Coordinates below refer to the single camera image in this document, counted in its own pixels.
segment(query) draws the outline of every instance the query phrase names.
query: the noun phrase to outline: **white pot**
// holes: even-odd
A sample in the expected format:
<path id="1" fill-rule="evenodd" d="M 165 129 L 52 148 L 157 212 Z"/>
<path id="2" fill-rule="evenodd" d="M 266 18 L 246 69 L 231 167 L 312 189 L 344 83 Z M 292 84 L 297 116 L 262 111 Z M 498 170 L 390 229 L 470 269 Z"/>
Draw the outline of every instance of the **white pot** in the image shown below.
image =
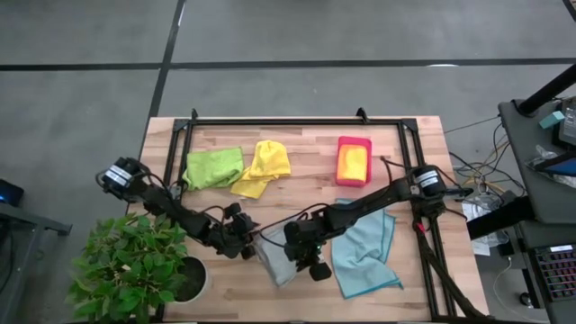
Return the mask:
<path id="1" fill-rule="evenodd" d="M 188 302 L 193 302 L 193 301 L 199 299 L 200 297 L 202 297 L 210 289 L 211 284 L 212 284 L 212 279 L 210 277 L 210 273 L 208 272 L 208 267 L 206 266 L 206 264 L 201 259 L 199 259 L 195 256 L 187 256 L 187 257 L 190 257 L 192 259 L 200 261 L 200 263 L 204 267 L 204 272 L 206 273 L 204 285 L 202 286 L 202 289 L 200 290 L 200 292 L 198 292 L 198 294 L 196 296 L 194 296 L 191 300 L 189 300 L 189 301 L 173 301 L 173 303 L 185 304 Z"/>

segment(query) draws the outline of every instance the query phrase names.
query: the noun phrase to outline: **green cloth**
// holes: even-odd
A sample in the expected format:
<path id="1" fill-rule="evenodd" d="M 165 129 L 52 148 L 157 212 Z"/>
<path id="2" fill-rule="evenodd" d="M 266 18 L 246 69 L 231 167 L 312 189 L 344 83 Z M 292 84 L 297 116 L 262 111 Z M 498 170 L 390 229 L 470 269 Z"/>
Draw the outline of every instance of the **green cloth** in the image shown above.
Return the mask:
<path id="1" fill-rule="evenodd" d="M 182 175 L 188 190 L 221 188 L 232 185 L 242 176 L 244 158 L 241 148 L 188 153 Z"/>

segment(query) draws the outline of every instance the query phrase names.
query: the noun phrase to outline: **yellow cloth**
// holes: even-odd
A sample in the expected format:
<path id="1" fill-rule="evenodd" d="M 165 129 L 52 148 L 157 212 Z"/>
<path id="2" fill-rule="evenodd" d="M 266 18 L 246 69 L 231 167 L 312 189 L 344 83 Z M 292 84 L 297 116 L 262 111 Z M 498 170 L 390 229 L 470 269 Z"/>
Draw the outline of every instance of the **yellow cloth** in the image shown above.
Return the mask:
<path id="1" fill-rule="evenodd" d="M 268 182 L 290 173 L 290 161 L 284 145 L 271 140 L 259 141 L 252 166 L 244 170 L 230 192 L 257 199 L 266 189 Z"/>
<path id="2" fill-rule="evenodd" d="M 337 178 L 366 181 L 368 152 L 359 145 L 342 145 L 338 154 Z"/>

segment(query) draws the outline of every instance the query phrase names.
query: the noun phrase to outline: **blue cloth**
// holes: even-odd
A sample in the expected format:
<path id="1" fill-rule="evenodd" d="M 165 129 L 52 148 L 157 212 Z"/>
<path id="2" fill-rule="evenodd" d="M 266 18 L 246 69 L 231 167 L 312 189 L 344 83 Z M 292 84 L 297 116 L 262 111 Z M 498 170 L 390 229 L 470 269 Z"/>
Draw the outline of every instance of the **blue cloth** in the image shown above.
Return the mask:
<path id="1" fill-rule="evenodd" d="M 332 239 L 332 267 L 345 299 L 391 285 L 404 289 L 386 265 L 395 221 L 384 210 L 375 211 L 359 219 L 344 235 Z"/>

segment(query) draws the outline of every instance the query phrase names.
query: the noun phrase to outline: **keyboard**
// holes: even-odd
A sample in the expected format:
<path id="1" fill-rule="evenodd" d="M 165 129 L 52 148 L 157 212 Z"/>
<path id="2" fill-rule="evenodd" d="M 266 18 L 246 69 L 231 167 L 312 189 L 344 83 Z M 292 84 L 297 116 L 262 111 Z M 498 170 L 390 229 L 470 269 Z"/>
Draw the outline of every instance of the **keyboard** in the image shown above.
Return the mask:
<path id="1" fill-rule="evenodd" d="M 576 299 L 576 245 L 535 249 L 551 302 Z"/>

